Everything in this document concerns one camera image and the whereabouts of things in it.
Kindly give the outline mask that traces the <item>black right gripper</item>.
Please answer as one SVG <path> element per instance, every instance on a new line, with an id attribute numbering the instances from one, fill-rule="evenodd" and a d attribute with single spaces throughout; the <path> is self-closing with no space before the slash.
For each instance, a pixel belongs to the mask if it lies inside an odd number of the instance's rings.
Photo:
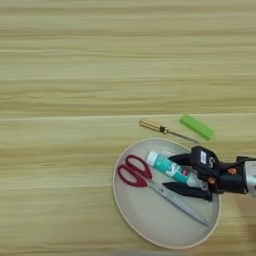
<path id="1" fill-rule="evenodd" d="M 169 160 L 181 166 L 191 166 L 192 154 L 173 155 L 169 157 Z M 224 163 L 216 159 L 209 159 L 205 163 L 197 161 L 197 176 L 205 183 L 201 183 L 199 187 L 191 187 L 185 183 L 166 182 L 163 183 L 163 186 L 180 195 L 200 198 L 208 202 L 213 200 L 214 194 L 223 194 L 224 192 L 246 194 L 248 188 L 244 164 L 244 159 L 234 163 Z"/>

